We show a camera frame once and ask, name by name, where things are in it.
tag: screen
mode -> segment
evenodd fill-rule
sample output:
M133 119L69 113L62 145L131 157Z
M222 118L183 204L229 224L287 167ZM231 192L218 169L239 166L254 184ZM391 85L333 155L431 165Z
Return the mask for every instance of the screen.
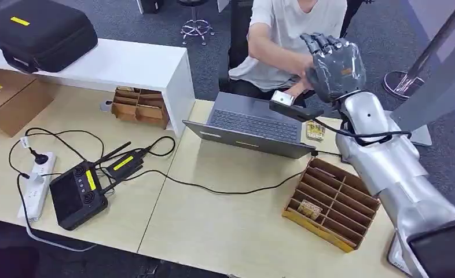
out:
M79 189L72 172L50 187L58 222L66 219L83 207Z

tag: cardboard box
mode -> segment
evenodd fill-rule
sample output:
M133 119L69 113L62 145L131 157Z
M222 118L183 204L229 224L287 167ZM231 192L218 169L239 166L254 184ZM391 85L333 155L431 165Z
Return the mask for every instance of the cardboard box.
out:
M151 90L141 89L137 93L117 88L111 112L120 120L150 123L164 129L170 121L161 92Z
M0 69L0 133L13 137L52 100L32 75Z
M308 217L303 203L311 203L321 211L314 219ZM361 245L379 206L379 200L369 195L359 177L314 158L282 216L348 253Z

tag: silver robotic arm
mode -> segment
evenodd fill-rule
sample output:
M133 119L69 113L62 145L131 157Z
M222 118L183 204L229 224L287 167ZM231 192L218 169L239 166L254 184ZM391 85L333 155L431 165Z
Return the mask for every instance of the silver robotic arm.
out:
M341 129L334 130L338 149L381 200L413 277L455 277L455 207L427 180L410 133L400 130L373 93L362 90L366 77L357 45L323 34L301 38L314 60L308 81L342 116ZM270 108L301 121L322 114L292 102L277 92Z

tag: wooden compartment box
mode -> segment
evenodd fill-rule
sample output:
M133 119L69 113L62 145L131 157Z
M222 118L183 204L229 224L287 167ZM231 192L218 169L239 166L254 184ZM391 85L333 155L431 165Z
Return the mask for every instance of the wooden compartment box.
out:
M117 87L112 114L121 120L150 123L166 128L170 118L161 92Z
M321 211L308 215L307 202ZM359 248L379 206L359 177L314 158L282 216L348 253Z

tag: gray laptop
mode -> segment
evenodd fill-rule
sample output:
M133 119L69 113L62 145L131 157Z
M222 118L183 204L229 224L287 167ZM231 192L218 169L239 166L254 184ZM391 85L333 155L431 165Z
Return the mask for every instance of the gray laptop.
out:
M300 143L301 123L274 112L269 102L219 93L207 124L183 121L200 138L289 158L315 150Z

